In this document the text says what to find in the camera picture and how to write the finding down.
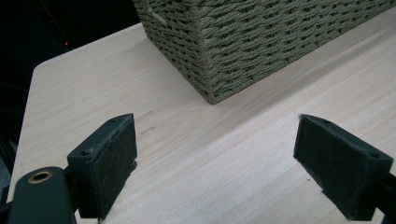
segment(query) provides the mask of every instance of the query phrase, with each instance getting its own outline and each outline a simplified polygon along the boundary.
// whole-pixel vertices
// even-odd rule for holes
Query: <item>wooden table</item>
[[[42,63],[8,199],[20,177],[64,168],[125,113],[135,116],[138,166],[104,223],[348,223],[292,157],[298,116],[331,120],[396,158],[396,8],[217,105],[140,24]]]

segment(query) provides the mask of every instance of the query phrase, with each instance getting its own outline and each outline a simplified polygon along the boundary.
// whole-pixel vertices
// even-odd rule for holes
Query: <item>woven basket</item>
[[[148,38],[215,104],[396,0],[134,0]]]

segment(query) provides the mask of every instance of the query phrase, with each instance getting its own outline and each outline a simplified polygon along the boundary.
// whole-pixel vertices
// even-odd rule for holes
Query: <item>wood grain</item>
[[[134,113],[138,166],[104,223],[348,223],[292,157],[298,115],[396,158],[395,21],[393,8],[217,105],[140,24],[40,64],[8,199],[20,177],[64,168],[103,122]]]

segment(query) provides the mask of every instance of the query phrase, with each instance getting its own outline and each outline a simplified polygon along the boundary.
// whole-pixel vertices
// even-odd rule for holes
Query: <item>dark background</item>
[[[37,65],[138,22],[132,0],[0,0],[0,137],[18,144]]]

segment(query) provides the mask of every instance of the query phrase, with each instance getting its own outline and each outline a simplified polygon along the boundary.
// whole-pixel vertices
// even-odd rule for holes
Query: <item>basket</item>
[[[211,104],[396,0],[134,0],[148,38]]]

